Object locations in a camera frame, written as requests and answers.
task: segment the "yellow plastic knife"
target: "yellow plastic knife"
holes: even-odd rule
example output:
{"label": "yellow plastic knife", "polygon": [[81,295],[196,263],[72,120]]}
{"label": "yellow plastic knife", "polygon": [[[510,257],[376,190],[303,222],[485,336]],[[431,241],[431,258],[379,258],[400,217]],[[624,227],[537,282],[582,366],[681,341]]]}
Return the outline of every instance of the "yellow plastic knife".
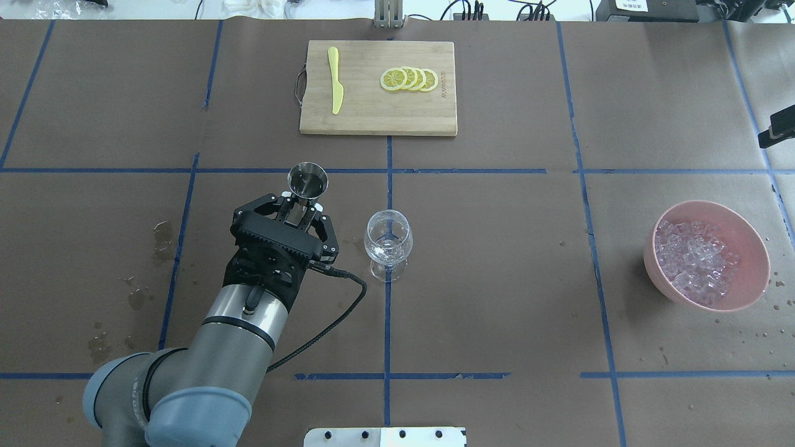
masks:
{"label": "yellow plastic knife", "polygon": [[332,113],[337,115],[343,106],[345,89],[339,83],[339,50],[337,47],[328,49],[328,65],[332,68]]}

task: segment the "cutting board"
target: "cutting board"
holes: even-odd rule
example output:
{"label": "cutting board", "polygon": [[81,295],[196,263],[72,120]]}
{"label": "cutting board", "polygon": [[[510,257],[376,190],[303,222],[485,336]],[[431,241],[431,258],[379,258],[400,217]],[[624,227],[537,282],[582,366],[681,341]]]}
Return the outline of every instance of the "cutting board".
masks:
{"label": "cutting board", "polygon": [[[343,106],[332,114],[332,74],[328,48],[339,50]],[[435,90],[386,91],[381,74],[388,68],[431,68],[439,74]],[[452,42],[309,41],[302,134],[426,135],[458,133],[456,57]]]}

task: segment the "water stain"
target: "water stain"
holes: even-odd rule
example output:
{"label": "water stain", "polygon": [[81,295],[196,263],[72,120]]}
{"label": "water stain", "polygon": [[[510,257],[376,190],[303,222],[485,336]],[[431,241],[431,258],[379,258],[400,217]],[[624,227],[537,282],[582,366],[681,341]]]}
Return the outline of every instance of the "water stain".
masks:
{"label": "water stain", "polygon": [[138,342],[133,338],[133,336],[127,336],[127,338],[124,339],[124,345],[127,346],[128,349],[135,349],[135,347],[138,345]]}
{"label": "water stain", "polygon": [[152,229],[154,235],[154,259],[156,264],[174,259],[174,228],[164,220]]}
{"label": "water stain", "polygon": [[94,363],[103,363],[111,356],[111,347],[107,344],[107,332],[103,332],[88,341],[91,359]]}
{"label": "water stain", "polygon": [[130,307],[133,308],[133,310],[141,310],[146,298],[146,292],[143,289],[136,289],[127,296],[127,302],[130,303]]}

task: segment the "lemon slice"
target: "lemon slice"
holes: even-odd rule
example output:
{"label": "lemon slice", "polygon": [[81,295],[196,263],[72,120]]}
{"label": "lemon slice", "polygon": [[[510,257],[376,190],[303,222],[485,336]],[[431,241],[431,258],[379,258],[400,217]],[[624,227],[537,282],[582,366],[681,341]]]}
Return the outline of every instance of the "lemon slice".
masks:
{"label": "lemon slice", "polygon": [[387,91],[397,91],[406,85],[408,74],[402,68],[390,68],[381,75],[381,87]]}
{"label": "lemon slice", "polygon": [[417,81],[420,79],[419,70],[414,67],[401,67],[401,69],[405,72],[405,75],[408,78],[401,90],[409,90],[411,87],[417,85]]}
{"label": "lemon slice", "polygon": [[431,91],[439,84],[439,76],[430,68],[422,68],[422,75],[425,78],[425,84],[420,87],[420,91]]}
{"label": "lemon slice", "polygon": [[407,88],[407,90],[410,90],[410,91],[417,91],[417,90],[423,88],[423,86],[425,86],[425,82],[427,80],[427,75],[425,75],[425,69],[424,68],[415,68],[414,71],[417,72],[417,82],[414,83],[413,86]]}

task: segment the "wine glass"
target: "wine glass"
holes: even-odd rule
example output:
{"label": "wine glass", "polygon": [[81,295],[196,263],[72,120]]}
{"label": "wine glass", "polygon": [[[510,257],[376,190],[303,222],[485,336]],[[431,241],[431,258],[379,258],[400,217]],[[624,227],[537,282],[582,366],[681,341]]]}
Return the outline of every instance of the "wine glass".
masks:
{"label": "wine glass", "polygon": [[397,281],[405,270],[414,245],[409,221],[399,211],[376,212],[367,222],[364,249],[370,256],[370,272],[383,282]]}

